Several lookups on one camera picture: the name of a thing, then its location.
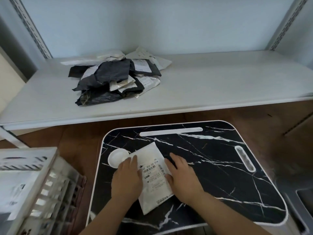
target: black package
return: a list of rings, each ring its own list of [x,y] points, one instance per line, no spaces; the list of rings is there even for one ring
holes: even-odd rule
[[[148,59],[131,59],[131,67],[129,75],[136,76],[137,74],[143,74],[145,76],[162,76],[157,66],[151,63]]]
[[[78,106],[91,106],[106,102],[115,102],[122,99],[123,96],[120,92],[110,91],[109,84],[93,88],[90,90],[82,91],[80,98],[75,102]]]
[[[122,59],[120,61],[101,63],[94,72],[92,71],[90,76],[80,79],[73,91],[89,90],[101,87],[112,80],[123,81],[128,79],[130,62],[130,59]]]
[[[68,77],[81,78],[85,71],[92,66],[73,66],[69,70]]]
[[[134,95],[134,94],[140,94],[145,89],[143,84],[136,77],[134,77],[134,79],[135,79],[135,82],[129,83],[129,84],[133,84],[134,87],[127,88],[123,90],[122,92],[120,90],[123,89],[123,87],[117,90],[122,95],[123,98]]]

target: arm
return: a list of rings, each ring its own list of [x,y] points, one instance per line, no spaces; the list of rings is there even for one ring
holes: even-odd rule
[[[111,199],[80,235],[115,235],[122,219],[142,191],[141,170],[137,171],[137,156],[127,158],[112,178]]]
[[[267,231],[232,210],[223,202],[206,193],[193,168],[180,156],[170,153],[176,167],[168,160],[165,163],[172,176],[166,178],[173,193],[182,202],[192,207],[217,235],[270,235]]]

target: barcode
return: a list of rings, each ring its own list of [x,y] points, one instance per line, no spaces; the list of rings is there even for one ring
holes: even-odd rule
[[[157,203],[157,204],[160,204],[162,201],[164,201],[164,200],[167,199],[167,198],[168,198],[168,196],[166,196],[166,197],[164,197],[164,198],[158,200],[156,203]]]
[[[164,172],[164,170],[163,170],[163,168],[162,168],[162,166],[159,164],[158,165],[159,166],[159,169],[161,170],[161,172],[163,173],[163,175],[165,174],[165,172]]]
[[[143,171],[143,173],[146,173],[146,172],[152,170],[152,169],[155,168],[155,167],[156,167],[155,165],[153,165],[153,166],[151,166],[151,167],[148,167],[146,170]]]

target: person's left hand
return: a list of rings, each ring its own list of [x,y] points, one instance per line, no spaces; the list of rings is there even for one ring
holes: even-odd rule
[[[113,174],[111,197],[133,204],[142,191],[142,171],[137,170],[137,155],[127,158]]]

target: pile of packages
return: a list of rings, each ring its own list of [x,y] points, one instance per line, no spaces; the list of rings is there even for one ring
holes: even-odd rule
[[[70,59],[61,62],[71,67],[68,76],[80,78],[74,91],[81,91],[78,106],[114,102],[136,97],[160,84],[160,70],[171,61],[153,56],[144,48],[124,55],[110,50],[102,55]]]

